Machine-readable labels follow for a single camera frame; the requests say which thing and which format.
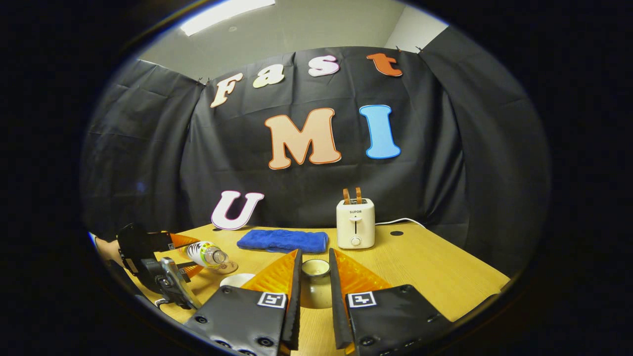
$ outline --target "ceiling light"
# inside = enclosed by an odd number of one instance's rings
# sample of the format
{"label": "ceiling light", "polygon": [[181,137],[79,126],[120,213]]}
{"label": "ceiling light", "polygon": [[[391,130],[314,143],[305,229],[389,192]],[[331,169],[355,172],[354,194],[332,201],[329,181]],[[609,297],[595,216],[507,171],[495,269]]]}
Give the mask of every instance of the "ceiling light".
{"label": "ceiling light", "polygon": [[191,36],[233,16],[274,4],[275,0],[227,0],[186,21],[180,29]]}

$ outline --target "ceramic cup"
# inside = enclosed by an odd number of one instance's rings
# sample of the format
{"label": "ceramic cup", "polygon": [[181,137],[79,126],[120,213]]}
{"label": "ceramic cup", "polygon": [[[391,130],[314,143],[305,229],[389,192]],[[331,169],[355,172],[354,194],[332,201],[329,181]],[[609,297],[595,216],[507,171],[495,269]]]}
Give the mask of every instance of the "ceramic cup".
{"label": "ceramic cup", "polygon": [[231,286],[231,287],[240,288],[246,282],[250,281],[251,278],[253,278],[254,276],[255,275],[252,273],[234,274],[233,276],[229,276],[229,277],[226,277],[225,279],[222,279],[222,281],[220,282],[220,287]]}
{"label": "ceramic cup", "polygon": [[301,265],[301,306],[312,309],[332,307],[328,261],[307,260]]}

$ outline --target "blue towel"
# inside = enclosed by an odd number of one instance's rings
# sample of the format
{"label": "blue towel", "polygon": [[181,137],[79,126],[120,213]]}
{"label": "blue towel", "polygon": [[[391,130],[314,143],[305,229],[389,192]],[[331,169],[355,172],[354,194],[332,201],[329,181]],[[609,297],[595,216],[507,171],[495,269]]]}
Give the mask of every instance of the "blue towel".
{"label": "blue towel", "polygon": [[327,234],[288,230],[250,230],[237,242],[237,247],[284,253],[299,248],[303,253],[323,253],[327,249]]}

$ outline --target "person's hand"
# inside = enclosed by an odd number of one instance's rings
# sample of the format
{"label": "person's hand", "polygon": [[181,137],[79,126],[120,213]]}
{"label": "person's hand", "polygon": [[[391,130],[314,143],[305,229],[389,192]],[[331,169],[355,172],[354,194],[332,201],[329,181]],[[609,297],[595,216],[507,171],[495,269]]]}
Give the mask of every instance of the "person's hand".
{"label": "person's hand", "polygon": [[100,238],[95,238],[94,242],[97,245],[97,251],[99,252],[101,258],[103,258],[105,261],[114,260],[116,263],[119,264],[119,266],[124,268],[121,254],[118,251],[118,240],[107,242]]}

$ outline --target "white plate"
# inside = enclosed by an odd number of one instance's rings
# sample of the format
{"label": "white plate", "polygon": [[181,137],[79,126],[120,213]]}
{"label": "white plate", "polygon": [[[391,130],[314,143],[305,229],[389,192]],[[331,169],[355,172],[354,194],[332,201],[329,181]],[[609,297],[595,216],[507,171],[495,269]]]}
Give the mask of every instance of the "white plate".
{"label": "white plate", "polygon": [[252,273],[238,273],[233,276],[226,277],[220,281],[220,287],[222,286],[232,286],[232,287],[241,287],[244,283],[248,282],[255,275]]}

